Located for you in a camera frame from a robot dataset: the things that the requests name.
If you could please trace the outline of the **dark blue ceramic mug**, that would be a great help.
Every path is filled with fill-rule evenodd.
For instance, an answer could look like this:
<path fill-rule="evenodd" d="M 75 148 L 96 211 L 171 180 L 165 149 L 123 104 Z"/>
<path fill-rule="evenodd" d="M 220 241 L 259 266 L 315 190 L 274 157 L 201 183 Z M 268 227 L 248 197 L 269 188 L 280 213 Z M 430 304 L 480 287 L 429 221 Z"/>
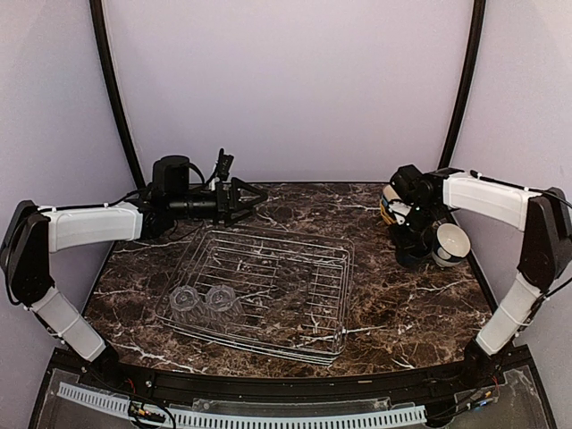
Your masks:
<path fill-rule="evenodd" d="M 395 259 L 405 268 L 413 268 L 422 264 L 430 255 L 432 248 L 422 242 L 398 242 Z"/>

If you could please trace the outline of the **blue polka dot plate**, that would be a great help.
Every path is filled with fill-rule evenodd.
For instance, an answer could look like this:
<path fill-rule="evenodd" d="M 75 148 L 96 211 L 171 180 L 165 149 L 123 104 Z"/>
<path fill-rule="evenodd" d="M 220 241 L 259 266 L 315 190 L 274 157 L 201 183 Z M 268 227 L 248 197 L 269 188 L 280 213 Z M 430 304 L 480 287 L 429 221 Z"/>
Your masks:
<path fill-rule="evenodd" d="M 397 223 L 397 220 L 389 208 L 389 203 L 385 199 L 380 200 L 380 214 L 383 221 L 387 225 L 393 225 Z"/>

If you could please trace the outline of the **white green patterned bowl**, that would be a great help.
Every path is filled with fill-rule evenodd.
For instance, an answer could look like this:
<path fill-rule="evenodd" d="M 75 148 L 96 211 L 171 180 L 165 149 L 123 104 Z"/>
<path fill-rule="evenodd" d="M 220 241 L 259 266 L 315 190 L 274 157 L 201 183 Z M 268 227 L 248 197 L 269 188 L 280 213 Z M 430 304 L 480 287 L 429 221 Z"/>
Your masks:
<path fill-rule="evenodd" d="M 451 268 L 453 266 L 459 265 L 464 261 L 463 258 L 456 258 L 453 257 L 451 259 L 443 259 L 439 257 L 437 254 L 432 253 L 433 261 L 439 266 L 443 268 Z"/>

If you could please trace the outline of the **teal and white bowl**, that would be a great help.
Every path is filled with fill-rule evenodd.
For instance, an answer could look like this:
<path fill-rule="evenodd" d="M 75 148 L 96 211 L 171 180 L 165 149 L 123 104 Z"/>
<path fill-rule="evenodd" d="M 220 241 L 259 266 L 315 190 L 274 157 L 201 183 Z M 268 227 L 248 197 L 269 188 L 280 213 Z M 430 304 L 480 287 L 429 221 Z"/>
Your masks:
<path fill-rule="evenodd" d="M 465 258 L 471 250 L 470 238 L 453 223 L 441 224 L 435 233 L 432 253 L 443 259 Z"/>

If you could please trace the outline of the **large beige plate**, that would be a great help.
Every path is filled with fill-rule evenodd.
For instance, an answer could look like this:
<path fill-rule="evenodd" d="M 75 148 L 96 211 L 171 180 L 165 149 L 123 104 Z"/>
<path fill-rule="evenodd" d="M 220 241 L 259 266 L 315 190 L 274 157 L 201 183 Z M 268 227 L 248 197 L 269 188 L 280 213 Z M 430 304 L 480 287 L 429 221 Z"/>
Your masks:
<path fill-rule="evenodd" d="M 401 201 L 401 198 L 397 192 L 393 189 L 391 184 L 386 184 L 383 187 L 381 200 L 384 206 L 390 206 L 391 204 Z"/>

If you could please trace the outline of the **clear glass cup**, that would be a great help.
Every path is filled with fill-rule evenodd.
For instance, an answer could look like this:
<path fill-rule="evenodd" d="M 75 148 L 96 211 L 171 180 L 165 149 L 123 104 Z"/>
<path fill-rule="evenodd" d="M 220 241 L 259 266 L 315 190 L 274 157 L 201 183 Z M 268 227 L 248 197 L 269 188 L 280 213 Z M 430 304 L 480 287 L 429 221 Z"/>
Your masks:
<path fill-rule="evenodd" d="M 213 324 L 227 326 L 238 324 L 244 318 L 244 310 L 234 289 L 216 285 L 206 294 L 206 310 Z"/>
<path fill-rule="evenodd" d="M 172 318 L 183 324 L 200 325 L 206 321 L 206 308 L 198 291 L 189 285 L 175 288 L 170 294 Z"/>

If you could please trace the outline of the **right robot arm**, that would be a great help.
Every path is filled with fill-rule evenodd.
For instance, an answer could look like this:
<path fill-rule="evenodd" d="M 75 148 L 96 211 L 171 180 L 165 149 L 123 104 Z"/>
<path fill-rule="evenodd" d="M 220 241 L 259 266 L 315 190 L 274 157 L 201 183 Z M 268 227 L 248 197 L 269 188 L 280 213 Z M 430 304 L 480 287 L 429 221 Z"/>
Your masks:
<path fill-rule="evenodd" d="M 457 381 L 476 387 L 492 358 L 523 331 L 542 304 L 568 286 L 559 278 L 571 264 L 571 205 L 561 189 L 535 189 L 444 168 L 401 166 L 383 188 L 381 211 L 395 257 L 403 266 L 431 258 L 452 267 L 474 250 L 487 260 L 516 263 L 515 279 L 491 319 L 471 341 L 473 353 Z"/>

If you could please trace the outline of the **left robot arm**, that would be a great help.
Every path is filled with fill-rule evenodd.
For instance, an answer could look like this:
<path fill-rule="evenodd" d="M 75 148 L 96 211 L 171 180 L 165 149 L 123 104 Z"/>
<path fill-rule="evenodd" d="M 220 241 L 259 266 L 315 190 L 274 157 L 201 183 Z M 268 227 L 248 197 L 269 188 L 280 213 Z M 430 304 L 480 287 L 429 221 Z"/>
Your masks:
<path fill-rule="evenodd" d="M 107 390 L 126 382 L 112 347 L 57 289 L 50 257 L 69 248 L 116 241 L 152 240 L 179 221 L 209 220 L 225 227 L 250 217 L 265 202 L 263 189 L 230 176 L 233 157 L 219 152 L 209 177 L 186 156 L 155 161 L 152 180 L 114 202 L 79 206 L 38 206 L 22 200 L 1 244 L 7 298 L 23 306 L 92 363 L 90 373 Z"/>

